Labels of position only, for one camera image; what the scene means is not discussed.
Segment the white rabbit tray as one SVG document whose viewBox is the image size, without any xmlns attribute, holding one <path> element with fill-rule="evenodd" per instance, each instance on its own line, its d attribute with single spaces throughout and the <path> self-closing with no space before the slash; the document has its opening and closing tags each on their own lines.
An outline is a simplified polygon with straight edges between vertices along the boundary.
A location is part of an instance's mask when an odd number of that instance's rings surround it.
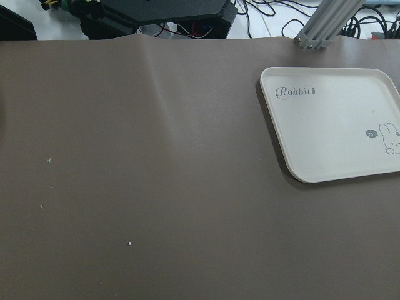
<svg viewBox="0 0 400 300">
<path fill-rule="evenodd" d="M 286 166 L 299 181 L 399 171 L 399 93 L 386 73 L 269 67 L 260 85 Z"/>
</svg>

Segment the aluminium frame post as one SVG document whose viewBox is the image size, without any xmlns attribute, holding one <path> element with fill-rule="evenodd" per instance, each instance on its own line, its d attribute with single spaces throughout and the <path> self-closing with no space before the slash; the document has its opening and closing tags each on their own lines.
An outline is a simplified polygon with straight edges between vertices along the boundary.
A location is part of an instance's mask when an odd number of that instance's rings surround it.
<svg viewBox="0 0 400 300">
<path fill-rule="evenodd" d="M 322 1 L 294 42 L 301 49 L 326 49 L 364 3 L 363 0 Z"/>
</svg>

